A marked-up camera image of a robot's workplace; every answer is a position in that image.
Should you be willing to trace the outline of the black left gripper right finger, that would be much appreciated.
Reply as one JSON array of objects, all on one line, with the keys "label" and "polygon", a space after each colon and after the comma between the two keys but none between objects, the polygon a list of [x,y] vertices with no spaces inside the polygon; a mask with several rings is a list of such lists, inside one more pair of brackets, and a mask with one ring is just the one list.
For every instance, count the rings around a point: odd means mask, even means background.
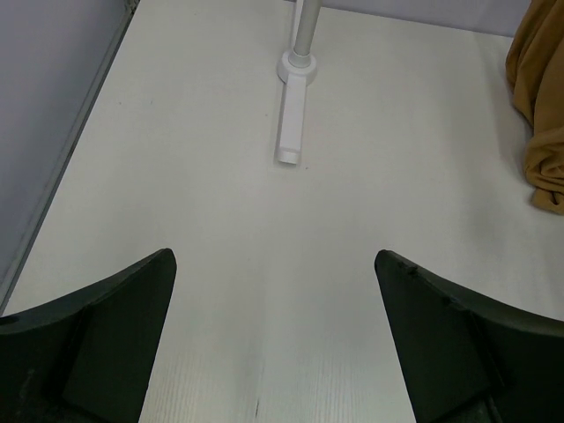
[{"label": "black left gripper right finger", "polygon": [[375,258],[418,422],[561,422],[563,323],[494,300],[390,250]]}]

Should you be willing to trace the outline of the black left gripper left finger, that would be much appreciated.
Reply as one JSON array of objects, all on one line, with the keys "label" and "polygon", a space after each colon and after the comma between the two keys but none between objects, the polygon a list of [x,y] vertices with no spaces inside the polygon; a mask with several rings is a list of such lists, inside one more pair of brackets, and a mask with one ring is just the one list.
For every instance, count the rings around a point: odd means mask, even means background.
[{"label": "black left gripper left finger", "polygon": [[160,249],[1,319],[3,422],[137,422],[177,264]]}]

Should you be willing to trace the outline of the brown tank top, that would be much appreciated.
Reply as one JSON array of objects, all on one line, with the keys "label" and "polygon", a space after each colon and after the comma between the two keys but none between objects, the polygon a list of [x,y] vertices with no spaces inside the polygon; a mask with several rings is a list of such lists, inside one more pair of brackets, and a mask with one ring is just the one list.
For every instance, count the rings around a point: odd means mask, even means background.
[{"label": "brown tank top", "polygon": [[531,203],[563,213],[563,2],[532,1],[506,58],[513,105],[532,128],[523,159]]}]

